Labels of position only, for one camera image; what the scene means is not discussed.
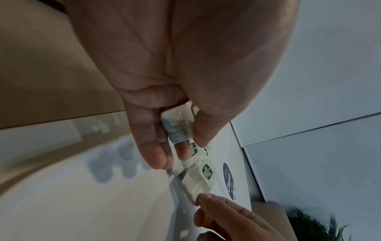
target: sticker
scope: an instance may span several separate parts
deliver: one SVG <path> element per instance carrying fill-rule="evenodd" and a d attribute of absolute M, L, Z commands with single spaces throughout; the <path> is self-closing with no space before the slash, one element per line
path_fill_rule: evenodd
<path fill-rule="evenodd" d="M 223 178 L 225 179 L 225 184 L 227 191 L 231 199 L 235 200 L 235 186 L 233 181 L 233 176 L 231 175 L 230 169 L 226 163 L 223 164 Z"/>
<path fill-rule="evenodd" d="M 197 152 L 198 152 L 196 144 L 195 143 L 191 143 L 190 146 L 191 146 L 190 147 L 191 148 L 190 151 L 192 152 L 192 156 L 196 155 Z"/>
<path fill-rule="evenodd" d="M 210 180 L 212 177 L 212 169 L 208 166 L 208 164 L 205 164 L 204 167 L 202 168 L 202 173 L 205 175 L 205 177 Z"/>

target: brown wall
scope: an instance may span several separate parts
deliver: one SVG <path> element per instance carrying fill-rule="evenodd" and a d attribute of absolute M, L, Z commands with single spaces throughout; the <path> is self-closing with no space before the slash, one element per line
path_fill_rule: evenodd
<path fill-rule="evenodd" d="M 66 15 L 0 1 L 0 129 L 123 110 Z"/>

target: white cabinet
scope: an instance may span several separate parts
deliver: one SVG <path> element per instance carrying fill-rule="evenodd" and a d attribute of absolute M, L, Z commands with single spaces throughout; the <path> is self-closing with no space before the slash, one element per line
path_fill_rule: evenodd
<path fill-rule="evenodd" d="M 242 147 L 381 111 L 381 1 L 301 1 L 271 81 L 232 121 Z"/>
<path fill-rule="evenodd" d="M 244 147 L 267 202 L 381 236 L 381 115 Z"/>

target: round sticker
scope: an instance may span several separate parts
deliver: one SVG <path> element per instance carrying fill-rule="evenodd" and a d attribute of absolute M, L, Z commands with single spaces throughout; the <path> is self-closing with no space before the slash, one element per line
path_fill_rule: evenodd
<path fill-rule="evenodd" d="M 226 163 L 223 164 L 223 178 L 225 179 L 227 191 L 229 192 L 231 199 L 234 201 L 235 200 L 235 186 L 234 186 L 233 176 L 231 175 L 230 169 Z"/>

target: human hand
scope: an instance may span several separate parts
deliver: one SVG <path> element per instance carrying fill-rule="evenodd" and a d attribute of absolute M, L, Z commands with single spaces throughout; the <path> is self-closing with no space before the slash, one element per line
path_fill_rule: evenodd
<path fill-rule="evenodd" d="M 299 0 L 66 0 L 73 28 L 121 95 L 140 153 L 155 169 L 173 156 L 163 108 L 191 100 L 205 147 L 274 71 Z M 179 159 L 189 144 L 175 145 Z"/>
<path fill-rule="evenodd" d="M 286 241 L 286 239 L 255 213 L 224 197 L 213 194 L 198 196 L 200 209 L 194 214 L 194 224 L 214 230 L 227 241 Z M 197 241 L 223 240 L 209 231 Z"/>

